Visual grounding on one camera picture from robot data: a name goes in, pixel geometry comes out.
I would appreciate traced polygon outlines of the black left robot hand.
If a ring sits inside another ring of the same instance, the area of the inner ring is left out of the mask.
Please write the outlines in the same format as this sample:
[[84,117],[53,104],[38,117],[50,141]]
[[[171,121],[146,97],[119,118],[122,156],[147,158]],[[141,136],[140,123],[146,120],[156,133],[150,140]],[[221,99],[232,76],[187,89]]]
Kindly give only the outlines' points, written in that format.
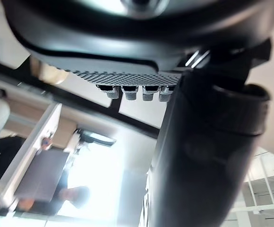
[[274,0],[5,0],[16,39],[103,91],[156,87],[168,104],[140,224],[219,227],[265,131]]

